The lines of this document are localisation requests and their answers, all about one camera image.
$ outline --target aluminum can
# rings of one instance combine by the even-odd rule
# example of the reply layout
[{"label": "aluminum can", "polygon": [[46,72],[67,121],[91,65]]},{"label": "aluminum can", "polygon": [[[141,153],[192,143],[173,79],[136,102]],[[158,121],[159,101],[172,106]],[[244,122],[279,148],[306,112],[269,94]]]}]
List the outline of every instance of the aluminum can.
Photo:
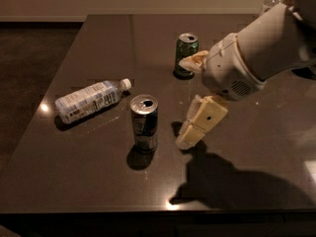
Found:
[{"label": "aluminum can", "polygon": [[158,101],[150,95],[139,95],[130,101],[135,147],[149,153],[158,147]]},{"label": "aluminum can", "polygon": [[174,75],[181,79],[190,79],[194,72],[188,71],[179,65],[180,60],[198,52],[198,36],[192,33],[181,34],[176,46],[176,64]]}]

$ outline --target plastic water bottle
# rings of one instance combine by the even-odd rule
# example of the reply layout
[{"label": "plastic water bottle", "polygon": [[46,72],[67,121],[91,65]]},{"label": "plastic water bottle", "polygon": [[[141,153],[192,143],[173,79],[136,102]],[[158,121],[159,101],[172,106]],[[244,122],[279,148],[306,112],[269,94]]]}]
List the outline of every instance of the plastic water bottle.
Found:
[{"label": "plastic water bottle", "polygon": [[275,6],[276,4],[280,4],[280,3],[281,3],[281,0],[265,0],[262,8],[260,10],[259,16],[268,12],[273,6]]},{"label": "plastic water bottle", "polygon": [[119,102],[121,94],[131,88],[128,79],[93,84],[55,101],[64,123],[72,123]]}]

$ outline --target bottle cap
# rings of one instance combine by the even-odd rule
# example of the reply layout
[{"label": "bottle cap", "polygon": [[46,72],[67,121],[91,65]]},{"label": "bottle cap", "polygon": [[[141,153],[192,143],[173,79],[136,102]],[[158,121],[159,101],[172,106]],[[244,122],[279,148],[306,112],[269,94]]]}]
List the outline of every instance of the bottle cap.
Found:
[{"label": "bottle cap", "polygon": [[128,91],[131,88],[131,83],[129,79],[123,79],[120,81],[120,83],[124,91]]}]

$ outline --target table surface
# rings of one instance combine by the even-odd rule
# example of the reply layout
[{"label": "table surface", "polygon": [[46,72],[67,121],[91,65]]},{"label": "table surface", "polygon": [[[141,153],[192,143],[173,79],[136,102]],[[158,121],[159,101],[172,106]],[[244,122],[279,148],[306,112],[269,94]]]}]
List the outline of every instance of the table surface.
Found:
[{"label": "table surface", "polygon": [[[251,15],[89,16],[0,178],[0,212],[314,210],[316,83],[290,71],[244,101],[196,148],[175,136],[200,76],[173,76],[176,40],[194,32],[209,49]],[[102,80],[130,78],[115,107],[60,124],[53,102]],[[129,102],[159,103],[159,146],[133,150]]]}]

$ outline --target dark carpet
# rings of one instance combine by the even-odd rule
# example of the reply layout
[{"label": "dark carpet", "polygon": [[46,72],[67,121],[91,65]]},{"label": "dark carpet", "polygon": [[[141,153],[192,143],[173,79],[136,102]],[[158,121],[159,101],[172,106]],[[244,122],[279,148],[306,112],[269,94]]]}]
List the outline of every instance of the dark carpet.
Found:
[{"label": "dark carpet", "polygon": [[0,175],[80,27],[0,23]]}]

